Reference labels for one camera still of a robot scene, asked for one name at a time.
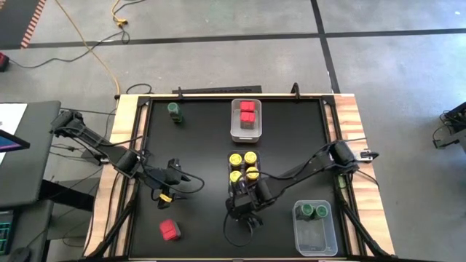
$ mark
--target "plastic bin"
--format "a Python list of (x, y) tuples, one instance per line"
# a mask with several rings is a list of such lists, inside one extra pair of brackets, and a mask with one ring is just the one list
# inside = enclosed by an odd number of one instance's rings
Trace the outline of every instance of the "plastic bin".
[[(311, 204), (314, 208), (323, 205), (327, 207), (328, 214), (324, 218), (316, 220), (298, 219), (296, 217), (296, 208), (304, 204)], [(296, 249), (303, 256), (334, 256), (338, 252), (331, 206), (327, 201), (297, 201), (293, 207), (293, 225)]]
[[(251, 130), (241, 128), (240, 121), (240, 102), (241, 101), (253, 101), (256, 110), (256, 121), (254, 127)], [(234, 99), (232, 101), (232, 128), (230, 129), (232, 140), (238, 143), (255, 143), (259, 140), (262, 135), (262, 104), (257, 99)]]

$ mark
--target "computer screen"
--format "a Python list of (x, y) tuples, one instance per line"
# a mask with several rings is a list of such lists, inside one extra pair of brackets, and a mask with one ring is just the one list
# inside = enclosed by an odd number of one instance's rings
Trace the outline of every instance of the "computer screen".
[(0, 130), (0, 153), (29, 148), (29, 143)]

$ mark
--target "green object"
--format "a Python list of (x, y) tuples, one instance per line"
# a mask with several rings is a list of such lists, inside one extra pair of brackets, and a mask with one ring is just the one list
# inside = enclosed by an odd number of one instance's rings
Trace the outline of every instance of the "green object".
[(183, 120), (183, 114), (181, 113), (180, 106), (177, 103), (169, 103), (167, 109), (174, 122), (179, 123)]
[(301, 211), (302, 211), (303, 215), (310, 216), (310, 215), (312, 215), (312, 212), (314, 212), (314, 207), (312, 205), (309, 205), (309, 204), (304, 204), (304, 205), (301, 206)]
[(328, 209), (324, 205), (319, 205), (315, 209), (313, 219), (321, 219), (328, 215)]
[(314, 213), (314, 207), (311, 204), (303, 204), (296, 207), (295, 213), (297, 219), (308, 221)]

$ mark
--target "red block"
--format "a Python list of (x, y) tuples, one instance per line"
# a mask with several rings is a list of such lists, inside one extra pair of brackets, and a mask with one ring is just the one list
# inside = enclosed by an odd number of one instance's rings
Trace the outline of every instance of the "red block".
[(256, 120), (256, 114), (251, 112), (241, 112), (240, 121), (247, 123), (254, 123)]
[(256, 104), (253, 101), (241, 101), (240, 109), (241, 112), (254, 112)]
[(167, 219), (159, 224), (160, 232), (162, 232), (165, 241), (177, 240), (181, 237), (180, 229), (175, 221)]

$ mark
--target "gray concrete floor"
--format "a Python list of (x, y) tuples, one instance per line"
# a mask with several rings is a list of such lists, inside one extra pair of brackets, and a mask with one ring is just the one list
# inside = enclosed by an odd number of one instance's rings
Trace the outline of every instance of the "gray concrete floor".
[[(62, 0), (87, 40), (117, 32), (113, 1)], [(318, 1), (327, 32), (466, 28), (466, 2), (431, 0)], [(307, 0), (153, 1), (127, 7), (132, 39), (253, 33), (315, 33)], [(54, 1), (48, 1), (32, 42), (78, 41)], [(433, 148), (438, 115), (466, 99), (466, 35), (388, 36), (328, 40), (342, 92), (355, 93), (374, 162), (390, 233), (402, 258), (463, 261), (466, 250), (466, 156), (457, 146)], [(154, 92), (260, 84), (265, 92), (331, 92), (318, 39), (225, 41), (98, 47), (123, 91), (152, 84)], [(84, 48), (12, 50), (32, 65)], [(114, 86), (95, 58), (51, 63), (1, 74), (0, 101), (60, 100), (63, 106), (111, 111)], [(86, 114), (105, 132), (106, 116)], [(68, 140), (58, 142), (70, 143)], [(50, 157), (47, 177), (83, 178), (91, 164)], [(54, 243), (49, 261), (72, 259), (79, 249)]]

